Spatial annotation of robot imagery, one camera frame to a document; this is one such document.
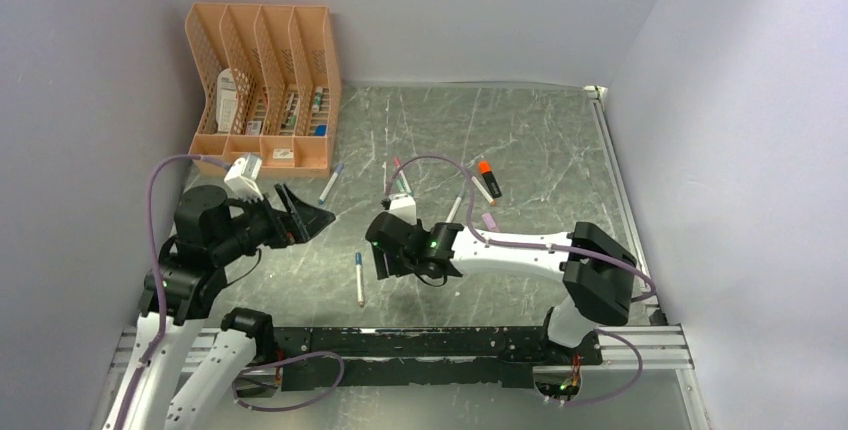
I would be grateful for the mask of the white pen grey cap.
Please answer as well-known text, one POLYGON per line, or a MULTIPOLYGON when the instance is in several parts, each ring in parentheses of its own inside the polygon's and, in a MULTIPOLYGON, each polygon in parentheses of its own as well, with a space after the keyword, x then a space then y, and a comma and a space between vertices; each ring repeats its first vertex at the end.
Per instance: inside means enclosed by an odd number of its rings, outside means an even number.
POLYGON ((459 193, 452 202, 452 205, 449 209, 449 212, 445 218, 447 223, 452 223, 458 213, 459 207, 463 201, 464 195, 463 193, 459 193))

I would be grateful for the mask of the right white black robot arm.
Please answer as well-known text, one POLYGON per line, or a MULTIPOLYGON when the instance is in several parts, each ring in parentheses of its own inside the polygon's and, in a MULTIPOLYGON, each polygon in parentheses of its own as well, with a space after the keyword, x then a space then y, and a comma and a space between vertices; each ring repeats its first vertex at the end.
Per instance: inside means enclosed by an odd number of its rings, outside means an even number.
POLYGON ((623 326, 630 317, 633 256, 597 225, 579 222, 570 232, 522 235, 479 231, 459 223, 426 230, 389 212, 365 234, 378 279, 416 275, 429 280, 491 274, 538 278, 564 291, 546 318, 542 356, 562 364, 599 326, 623 326))

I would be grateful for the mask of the white pen orange tip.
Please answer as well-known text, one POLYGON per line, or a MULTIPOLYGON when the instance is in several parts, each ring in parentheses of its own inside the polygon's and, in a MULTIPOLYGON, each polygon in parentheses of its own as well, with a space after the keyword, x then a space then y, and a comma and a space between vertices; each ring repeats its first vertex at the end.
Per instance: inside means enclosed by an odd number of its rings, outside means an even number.
POLYGON ((363 256, 360 252, 355 253, 356 293, 357 304, 360 308, 365 306, 365 285, 363 256))

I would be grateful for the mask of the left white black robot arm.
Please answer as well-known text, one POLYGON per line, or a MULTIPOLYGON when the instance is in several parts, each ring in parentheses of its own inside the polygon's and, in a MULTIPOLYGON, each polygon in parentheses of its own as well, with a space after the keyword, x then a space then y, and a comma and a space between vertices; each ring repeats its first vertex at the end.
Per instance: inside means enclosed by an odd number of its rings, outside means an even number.
POLYGON ((179 381, 215 299, 230 284, 227 266, 264 247, 307 243, 336 219, 285 185, 275 190, 281 209, 266 196, 237 199, 215 185, 191 188, 180 197, 176 232, 144 281, 135 346, 105 428, 196 428, 242 370, 281 360, 272 317, 236 308, 222 320, 195 372, 179 381))

